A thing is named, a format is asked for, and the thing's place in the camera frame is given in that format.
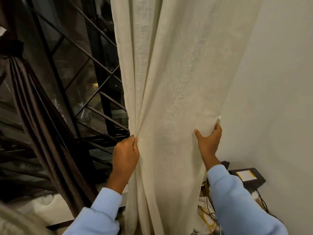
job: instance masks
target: brown curtain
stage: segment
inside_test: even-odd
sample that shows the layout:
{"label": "brown curtain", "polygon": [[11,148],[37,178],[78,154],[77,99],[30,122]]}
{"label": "brown curtain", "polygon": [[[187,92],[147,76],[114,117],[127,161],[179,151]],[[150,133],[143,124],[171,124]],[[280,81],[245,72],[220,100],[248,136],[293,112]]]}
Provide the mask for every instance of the brown curtain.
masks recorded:
{"label": "brown curtain", "polygon": [[7,58],[16,110],[25,133],[58,192],[74,217],[91,206],[98,192],[90,181],[93,163],[89,152],[79,147],[64,119],[45,94],[29,63]]}

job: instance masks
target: sleeve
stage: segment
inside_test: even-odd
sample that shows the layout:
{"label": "sleeve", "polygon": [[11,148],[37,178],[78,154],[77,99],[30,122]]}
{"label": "sleeve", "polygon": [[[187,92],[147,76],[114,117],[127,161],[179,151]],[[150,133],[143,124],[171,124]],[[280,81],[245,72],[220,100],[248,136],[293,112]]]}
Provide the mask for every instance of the sleeve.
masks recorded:
{"label": "sleeve", "polygon": [[83,208],[63,235],[116,235],[115,221],[122,196],[114,190],[102,188],[91,208]]}
{"label": "sleeve", "polygon": [[212,167],[207,176],[216,217],[225,234],[288,234],[284,224],[267,214],[244,188],[240,178],[230,175],[223,165]]}

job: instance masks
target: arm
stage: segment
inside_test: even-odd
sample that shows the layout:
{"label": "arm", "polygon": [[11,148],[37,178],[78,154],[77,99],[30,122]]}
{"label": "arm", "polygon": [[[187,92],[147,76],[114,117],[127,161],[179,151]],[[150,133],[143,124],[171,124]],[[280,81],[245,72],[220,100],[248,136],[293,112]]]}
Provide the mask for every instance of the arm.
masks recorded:
{"label": "arm", "polygon": [[83,208],[64,235],[116,235],[115,221],[122,192],[139,159],[138,138],[134,135],[119,142],[113,151],[113,170],[106,187],[98,194],[91,208]]}
{"label": "arm", "polygon": [[208,137],[195,130],[201,157],[208,171],[211,198],[216,217],[225,234],[285,235],[286,227],[275,217],[267,214],[244,189],[242,181],[230,175],[221,165],[215,153],[222,136],[217,123]]}

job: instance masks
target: sleeve cuff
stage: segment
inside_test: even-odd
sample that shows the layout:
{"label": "sleeve cuff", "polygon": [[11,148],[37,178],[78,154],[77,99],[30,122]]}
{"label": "sleeve cuff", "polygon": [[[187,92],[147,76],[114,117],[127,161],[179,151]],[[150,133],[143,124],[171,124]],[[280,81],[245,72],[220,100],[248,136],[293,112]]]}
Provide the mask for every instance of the sleeve cuff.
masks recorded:
{"label": "sleeve cuff", "polygon": [[221,179],[222,177],[226,175],[229,175],[229,172],[226,170],[225,166],[223,165],[213,166],[207,172],[207,177],[208,177],[210,185],[214,185],[219,179]]}
{"label": "sleeve cuff", "polygon": [[115,220],[121,202],[122,196],[119,193],[109,188],[102,188],[91,209],[103,212]]}

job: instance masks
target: white wall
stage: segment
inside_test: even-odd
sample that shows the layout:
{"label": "white wall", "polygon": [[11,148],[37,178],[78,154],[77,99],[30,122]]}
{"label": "white wall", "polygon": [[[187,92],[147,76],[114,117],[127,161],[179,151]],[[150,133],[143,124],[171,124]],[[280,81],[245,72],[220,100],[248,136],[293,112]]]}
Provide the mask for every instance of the white wall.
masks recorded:
{"label": "white wall", "polygon": [[255,167],[290,234],[312,234],[313,0],[264,0],[222,112],[217,155]]}

